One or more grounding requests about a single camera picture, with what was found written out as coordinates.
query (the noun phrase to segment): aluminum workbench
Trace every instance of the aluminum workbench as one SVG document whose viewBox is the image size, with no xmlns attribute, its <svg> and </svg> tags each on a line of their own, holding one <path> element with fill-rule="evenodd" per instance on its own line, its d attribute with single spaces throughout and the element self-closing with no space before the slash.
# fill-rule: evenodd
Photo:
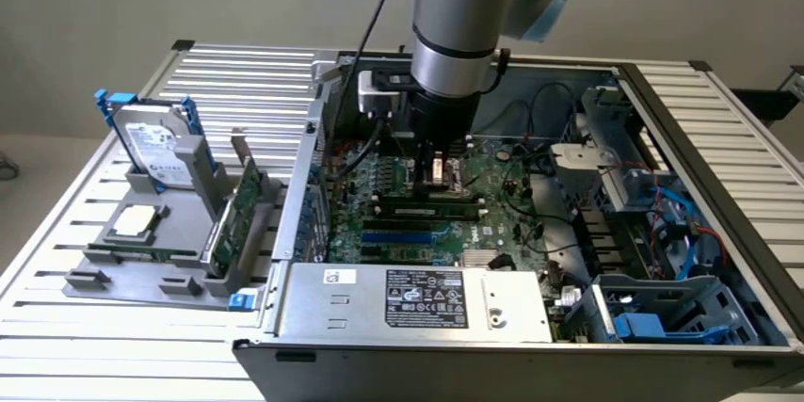
<svg viewBox="0 0 804 402">
<path fill-rule="evenodd" d="M 259 165 L 287 182 L 315 97 L 317 55 L 316 50 L 180 46 L 141 97 L 180 100 L 188 94 L 199 106 L 215 158 L 229 174 L 237 173 L 239 163 L 228 133 L 243 127 Z M 633 63 L 804 286 L 800 164 L 712 72 L 696 71 L 687 62 Z M 228 343 L 245 336 L 239 329 L 257 325 L 257 313 L 61 295 L 64 274 L 77 266 L 80 249 L 96 238 L 128 189 L 127 168 L 125 153 L 109 135 L 0 277 L 0 399 L 263 400 Z M 271 259 L 280 215 L 277 211 L 272 216 L 263 260 Z M 265 278 L 255 274 L 253 284 Z"/>
</svg>

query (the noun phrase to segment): capacitor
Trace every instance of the capacitor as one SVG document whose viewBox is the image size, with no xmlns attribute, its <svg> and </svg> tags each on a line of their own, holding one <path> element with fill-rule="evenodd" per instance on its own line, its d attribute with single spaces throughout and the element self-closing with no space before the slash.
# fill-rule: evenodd
<svg viewBox="0 0 804 402">
<path fill-rule="evenodd" d="M 500 150 L 493 155 L 493 158 L 497 159 L 497 162 L 507 163 L 511 160 L 511 153 L 508 151 Z"/>
</svg>

